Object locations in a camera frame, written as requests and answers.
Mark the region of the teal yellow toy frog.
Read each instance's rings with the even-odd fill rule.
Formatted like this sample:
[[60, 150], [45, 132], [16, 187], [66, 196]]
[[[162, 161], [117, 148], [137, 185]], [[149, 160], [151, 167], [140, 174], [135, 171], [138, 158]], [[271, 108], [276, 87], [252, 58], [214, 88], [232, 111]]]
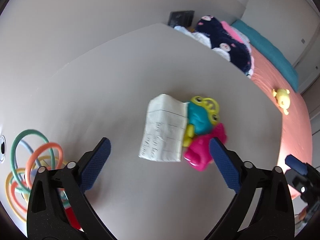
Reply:
[[220, 106], [212, 98], [194, 96], [188, 102], [187, 117], [188, 123], [183, 138], [183, 147], [188, 147], [193, 138], [198, 135], [205, 135], [220, 122]]

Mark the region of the white paper leaflet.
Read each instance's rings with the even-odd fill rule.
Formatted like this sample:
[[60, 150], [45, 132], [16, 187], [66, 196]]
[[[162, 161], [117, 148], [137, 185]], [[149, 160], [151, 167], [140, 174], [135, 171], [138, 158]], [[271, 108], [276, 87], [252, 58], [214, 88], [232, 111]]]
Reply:
[[180, 162], [188, 104], [161, 94], [153, 98], [146, 121], [139, 157], [156, 162]]

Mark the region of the teal pillow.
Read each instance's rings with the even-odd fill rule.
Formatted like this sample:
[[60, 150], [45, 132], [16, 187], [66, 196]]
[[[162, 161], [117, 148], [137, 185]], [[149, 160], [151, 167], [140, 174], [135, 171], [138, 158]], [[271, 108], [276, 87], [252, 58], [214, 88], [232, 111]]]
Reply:
[[242, 20], [236, 20], [231, 26], [246, 35], [250, 40], [250, 44], [268, 59], [293, 90], [298, 92], [298, 73], [277, 47]]

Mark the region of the black wall socket panel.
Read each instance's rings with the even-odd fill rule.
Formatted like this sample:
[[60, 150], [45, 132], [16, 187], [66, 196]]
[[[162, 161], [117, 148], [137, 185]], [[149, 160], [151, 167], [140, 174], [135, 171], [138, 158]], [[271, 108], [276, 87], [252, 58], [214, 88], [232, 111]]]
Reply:
[[172, 11], [169, 16], [168, 26], [174, 28], [176, 26], [183, 26], [188, 28], [192, 25], [195, 11]]

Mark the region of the pink toy frog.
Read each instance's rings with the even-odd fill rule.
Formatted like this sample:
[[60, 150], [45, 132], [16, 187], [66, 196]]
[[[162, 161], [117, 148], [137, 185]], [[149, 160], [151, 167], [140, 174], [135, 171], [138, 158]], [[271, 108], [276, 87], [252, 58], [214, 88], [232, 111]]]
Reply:
[[197, 136], [184, 153], [184, 159], [197, 171], [204, 171], [214, 161], [209, 152], [209, 142], [213, 138], [218, 138], [223, 144], [227, 142], [222, 123], [217, 124], [210, 133]]

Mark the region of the white cloth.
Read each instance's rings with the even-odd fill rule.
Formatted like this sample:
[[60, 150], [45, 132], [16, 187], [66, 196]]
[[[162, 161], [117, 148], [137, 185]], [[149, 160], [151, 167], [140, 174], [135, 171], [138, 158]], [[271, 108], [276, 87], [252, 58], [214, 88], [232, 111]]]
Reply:
[[198, 32], [192, 33], [190, 31], [188, 31], [185, 27], [182, 27], [179, 25], [175, 26], [174, 29], [176, 31], [179, 31], [180, 33], [183, 33], [184, 35], [191, 37], [193, 40], [196, 40], [197, 42], [201, 43], [202, 45], [213, 50], [214, 52], [219, 54], [221, 57], [223, 57], [225, 60], [227, 60], [229, 62], [231, 61], [231, 57], [230, 57], [229, 52], [223, 50], [222, 48], [212, 48], [211, 41], [206, 35], [204, 35], [202, 33], [198, 33]]

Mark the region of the pink fleece blanket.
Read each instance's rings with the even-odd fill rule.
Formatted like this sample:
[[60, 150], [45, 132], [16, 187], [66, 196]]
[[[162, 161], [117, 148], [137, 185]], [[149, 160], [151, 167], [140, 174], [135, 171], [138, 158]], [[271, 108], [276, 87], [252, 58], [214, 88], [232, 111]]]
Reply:
[[230, 26], [227, 22], [225, 21], [221, 21], [220, 22], [222, 27], [225, 29], [225, 31], [227, 31], [227, 33], [230, 35], [231, 38], [233, 38], [234, 40], [244, 44], [247, 47], [247, 50], [249, 51], [249, 53], [252, 52], [251, 50], [251, 46], [250, 46], [250, 40], [249, 38], [243, 34], [242, 32], [240, 32], [238, 29], [236, 29], [235, 27]]

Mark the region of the navy patterned fleece blanket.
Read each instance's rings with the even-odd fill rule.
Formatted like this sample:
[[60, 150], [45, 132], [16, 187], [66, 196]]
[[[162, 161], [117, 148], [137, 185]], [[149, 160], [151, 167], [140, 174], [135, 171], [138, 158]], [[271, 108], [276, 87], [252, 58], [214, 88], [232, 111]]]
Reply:
[[208, 37], [212, 49], [218, 48], [227, 52], [230, 62], [247, 74], [251, 68], [251, 55], [246, 45], [231, 37], [222, 23], [214, 16], [202, 16], [195, 31]]

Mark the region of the colourful ring rattle toy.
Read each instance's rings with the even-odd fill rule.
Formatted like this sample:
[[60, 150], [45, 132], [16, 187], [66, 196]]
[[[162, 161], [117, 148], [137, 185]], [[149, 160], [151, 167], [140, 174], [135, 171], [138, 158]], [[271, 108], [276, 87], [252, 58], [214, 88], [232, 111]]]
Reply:
[[[43, 144], [34, 150], [25, 141], [25, 138], [29, 135], [39, 137]], [[25, 147], [30, 154], [22, 167], [17, 163], [18, 146]], [[22, 223], [26, 223], [31, 188], [37, 169], [41, 166], [49, 170], [63, 168], [67, 165], [67, 162], [64, 160], [62, 147], [55, 142], [50, 142], [44, 134], [35, 129], [26, 129], [17, 135], [10, 149], [9, 161], [10, 173], [4, 183], [5, 196], [15, 216]]]

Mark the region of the yellow plush duck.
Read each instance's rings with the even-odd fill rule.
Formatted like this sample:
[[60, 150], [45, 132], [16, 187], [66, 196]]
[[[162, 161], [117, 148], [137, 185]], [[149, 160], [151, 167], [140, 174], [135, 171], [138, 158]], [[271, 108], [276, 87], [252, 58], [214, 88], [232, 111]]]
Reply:
[[279, 88], [277, 90], [272, 89], [272, 95], [276, 98], [279, 107], [283, 110], [285, 115], [289, 114], [289, 107], [291, 105], [290, 91], [288, 89]]

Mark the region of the pink bed sheet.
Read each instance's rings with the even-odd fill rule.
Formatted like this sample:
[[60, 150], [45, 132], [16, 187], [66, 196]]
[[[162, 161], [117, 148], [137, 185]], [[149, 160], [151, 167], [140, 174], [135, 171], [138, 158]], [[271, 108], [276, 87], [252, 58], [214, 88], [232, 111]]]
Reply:
[[[303, 97], [296, 93], [283, 78], [276, 67], [268, 61], [254, 46], [251, 47], [254, 70], [251, 80], [270, 98], [282, 114], [281, 143], [277, 165], [283, 171], [289, 169], [285, 164], [287, 155], [294, 155], [304, 163], [312, 163], [312, 132], [309, 113]], [[290, 91], [288, 115], [278, 105], [272, 90], [279, 88]]]

